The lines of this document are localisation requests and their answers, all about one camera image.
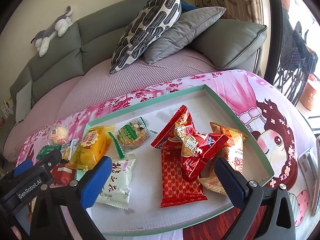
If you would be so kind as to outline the orange snack packet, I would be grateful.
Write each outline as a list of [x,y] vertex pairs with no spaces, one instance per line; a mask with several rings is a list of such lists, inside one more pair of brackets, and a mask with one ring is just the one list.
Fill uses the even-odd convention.
[[209,124],[213,133],[224,134],[228,140],[212,159],[208,176],[200,178],[199,182],[210,191],[227,195],[214,171],[215,162],[218,158],[224,158],[235,171],[243,173],[244,140],[247,135],[238,129],[222,126],[215,122]]

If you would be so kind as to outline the red cartoon snack bag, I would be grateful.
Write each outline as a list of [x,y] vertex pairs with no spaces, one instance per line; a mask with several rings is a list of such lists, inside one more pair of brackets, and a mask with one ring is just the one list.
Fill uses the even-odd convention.
[[224,134],[198,132],[188,107],[182,105],[157,134],[151,146],[176,149],[185,178],[195,181],[227,141],[228,137]]

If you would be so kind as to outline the small red box packet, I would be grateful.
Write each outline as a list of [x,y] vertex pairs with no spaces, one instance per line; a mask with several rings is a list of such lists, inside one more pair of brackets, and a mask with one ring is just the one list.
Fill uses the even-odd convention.
[[66,164],[56,165],[52,171],[54,185],[67,186],[75,178],[75,170],[70,169]]

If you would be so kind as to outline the yellow cake packet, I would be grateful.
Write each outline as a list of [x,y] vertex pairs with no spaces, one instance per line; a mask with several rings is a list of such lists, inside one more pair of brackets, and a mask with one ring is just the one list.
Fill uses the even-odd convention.
[[92,170],[110,147],[112,138],[109,133],[114,132],[115,128],[115,125],[90,128],[66,167],[73,170]]

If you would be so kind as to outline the grey sofa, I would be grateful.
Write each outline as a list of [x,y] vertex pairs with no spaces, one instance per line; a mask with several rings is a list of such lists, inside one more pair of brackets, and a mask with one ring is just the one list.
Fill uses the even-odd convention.
[[[46,55],[35,55],[28,61],[11,86],[11,97],[16,99],[17,93],[31,81],[32,109],[44,94],[57,85],[85,75],[105,60],[111,62],[125,28],[148,1],[151,0],[124,0],[75,21],[65,35],[51,41]],[[214,65],[215,72],[232,69],[255,72],[255,59],[265,42],[267,27],[226,19],[224,15],[183,49],[204,55]],[[54,125],[68,130],[62,123],[54,123],[48,127],[47,139]],[[80,137],[71,136],[68,130],[68,140]]]

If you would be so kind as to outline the grey velvet pillow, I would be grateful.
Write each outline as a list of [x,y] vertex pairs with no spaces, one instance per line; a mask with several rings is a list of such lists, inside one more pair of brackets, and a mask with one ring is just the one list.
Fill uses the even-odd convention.
[[224,7],[203,7],[184,12],[176,23],[144,51],[144,60],[153,64],[189,45],[212,26],[226,11]]

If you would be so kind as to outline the dark green snack packet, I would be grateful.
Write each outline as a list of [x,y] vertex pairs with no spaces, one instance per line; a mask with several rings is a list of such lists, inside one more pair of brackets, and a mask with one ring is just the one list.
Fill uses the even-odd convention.
[[46,155],[48,155],[53,150],[61,150],[61,145],[46,145],[40,150],[39,154],[36,156],[37,160],[42,160]]

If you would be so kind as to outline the black folding chair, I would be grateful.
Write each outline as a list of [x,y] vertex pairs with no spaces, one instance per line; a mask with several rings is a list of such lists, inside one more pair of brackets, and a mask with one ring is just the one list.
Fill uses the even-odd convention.
[[306,45],[308,32],[302,33],[300,22],[284,28],[279,64],[273,85],[293,104],[302,95],[309,75],[316,69],[318,56]]

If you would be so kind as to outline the white green snack packet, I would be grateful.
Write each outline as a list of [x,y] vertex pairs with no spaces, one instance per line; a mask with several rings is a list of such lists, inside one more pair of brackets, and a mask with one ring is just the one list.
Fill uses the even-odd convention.
[[97,203],[124,210],[129,208],[130,184],[135,162],[134,154],[123,159],[113,159],[111,174],[96,199]]

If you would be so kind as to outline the light grey pillow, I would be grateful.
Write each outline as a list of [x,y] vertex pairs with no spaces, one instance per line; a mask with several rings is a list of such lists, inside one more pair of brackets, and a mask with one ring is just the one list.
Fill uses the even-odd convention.
[[28,82],[16,95],[16,124],[22,122],[31,110],[32,82]]

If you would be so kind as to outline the orange bucket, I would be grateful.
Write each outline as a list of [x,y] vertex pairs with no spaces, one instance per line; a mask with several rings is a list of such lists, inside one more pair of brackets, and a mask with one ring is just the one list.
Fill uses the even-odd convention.
[[315,74],[310,74],[302,95],[300,103],[308,110],[312,110],[319,98],[319,79]]

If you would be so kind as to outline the black white patterned pillow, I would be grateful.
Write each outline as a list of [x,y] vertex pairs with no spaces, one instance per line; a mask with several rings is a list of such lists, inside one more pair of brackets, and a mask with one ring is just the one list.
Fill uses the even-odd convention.
[[179,19],[181,0],[151,0],[125,28],[115,47],[110,74],[119,72],[138,59]]

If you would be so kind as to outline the green round cake packet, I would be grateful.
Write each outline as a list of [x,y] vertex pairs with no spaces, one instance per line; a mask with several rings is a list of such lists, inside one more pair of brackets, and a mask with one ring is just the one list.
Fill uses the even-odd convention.
[[129,152],[139,148],[147,142],[152,135],[156,134],[157,132],[148,128],[145,120],[141,116],[127,122],[115,132],[108,132],[108,135],[115,144],[120,159],[125,158]]

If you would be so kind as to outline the pink checked sofa cover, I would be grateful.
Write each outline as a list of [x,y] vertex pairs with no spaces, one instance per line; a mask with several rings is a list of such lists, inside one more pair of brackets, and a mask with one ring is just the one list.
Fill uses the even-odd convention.
[[88,107],[165,81],[216,70],[209,59],[191,49],[182,49],[154,64],[138,59],[113,75],[109,74],[109,66],[110,61],[105,60],[85,75],[57,85],[35,103],[19,124],[15,124],[15,118],[8,118],[1,130],[1,155],[15,162],[29,136]]

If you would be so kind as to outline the pink cartoon blanket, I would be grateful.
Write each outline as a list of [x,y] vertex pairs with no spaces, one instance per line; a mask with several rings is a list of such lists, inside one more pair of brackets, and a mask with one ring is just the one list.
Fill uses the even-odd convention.
[[[286,184],[290,189],[297,239],[307,239],[316,231],[319,216],[311,212],[308,191],[298,157],[315,145],[316,139],[299,111],[283,94],[261,77],[243,70],[197,74],[165,81],[129,94],[118,96],[54,123],[67,126],[71,136],[80,137],[86,124],[118,109],[170,92],[208,85],[245,124],[261,149],[271,154],[275,172],[271,185]],[[35,159],[47,143],[48,127],[29,136],[19,151],[17,161]]]

